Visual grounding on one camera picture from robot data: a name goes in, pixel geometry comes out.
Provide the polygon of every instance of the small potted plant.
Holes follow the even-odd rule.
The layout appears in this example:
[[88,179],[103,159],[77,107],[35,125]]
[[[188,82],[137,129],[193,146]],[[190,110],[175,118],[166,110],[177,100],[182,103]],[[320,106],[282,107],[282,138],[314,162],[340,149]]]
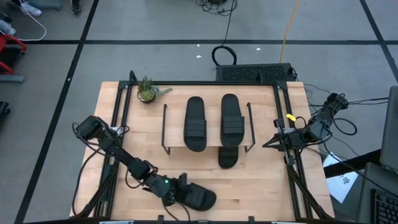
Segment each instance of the small potted plant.
[[172,88],[159,90],[159,87],[152,84],[152,79],[148,79],[148,77],[145,75],[144,78],[138,83],[137,97],[138,100],[143,103],[152,103],[155,100],[156,95],[163,96],[172,90]]

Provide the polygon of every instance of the keyboard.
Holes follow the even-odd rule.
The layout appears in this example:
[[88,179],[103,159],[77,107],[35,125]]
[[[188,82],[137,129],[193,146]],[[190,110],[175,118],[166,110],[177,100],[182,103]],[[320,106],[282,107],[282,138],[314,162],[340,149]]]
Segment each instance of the keyboard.
[[381,190],[372,189],[371,219],[376,224],[398,224],[398,199]]

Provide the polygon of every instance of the white paper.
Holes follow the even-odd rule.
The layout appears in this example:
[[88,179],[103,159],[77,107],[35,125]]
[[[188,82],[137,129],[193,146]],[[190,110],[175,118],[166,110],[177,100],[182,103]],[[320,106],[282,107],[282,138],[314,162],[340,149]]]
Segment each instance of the white paper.
[[[332,164],[339,163],[339,161],[341,161],[341,160],[340,159],[336,160],[335,158],[328,155],[328,157],[326,157],[326,159],[323,161],[323,167],[325,168]],[[330,195],[333,196],[340,203],[343,203],[344,199],[346,198],[349,190],[353,186],[357,177],[358,177],[357,173],[350,172],[350,173],[347,173],[344,175],[327,178],[326,181],[328,182],[328,188],[329,188]]]

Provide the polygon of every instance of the yellow tag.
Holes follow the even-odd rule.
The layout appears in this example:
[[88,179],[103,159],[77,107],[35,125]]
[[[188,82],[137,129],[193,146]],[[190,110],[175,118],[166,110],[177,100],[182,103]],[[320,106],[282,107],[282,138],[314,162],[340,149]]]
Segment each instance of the yellow tag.
[[296,122],[296,117],[291,114],[287,114],[286,118],[291,119],[292,121]]

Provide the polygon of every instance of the white cable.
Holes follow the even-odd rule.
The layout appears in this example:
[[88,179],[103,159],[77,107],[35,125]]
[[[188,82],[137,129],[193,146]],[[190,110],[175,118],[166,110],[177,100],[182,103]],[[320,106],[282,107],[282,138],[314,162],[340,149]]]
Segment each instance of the white cable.
[[29,39],[29,40],[18,39],[18,40],[21,40],[21,41],[39,41],[39,40],[44,39],[45,35],[47,34],[47,29],[46,29],[41,23],[39,23],[39,22],[26,10],[26,8],[25,8],[24,3],[22,2],[22,0],[19,0],[19,2],[21,3],[21,7],[24,8],[25,12],[30,16],[30,18],[32,18],[38,25],[40,25],[41,27],[43,27],[43,29],[44,29],[44,34],[43,34],[43,36],[42,36],[41,38],[39,38],[39,39]]

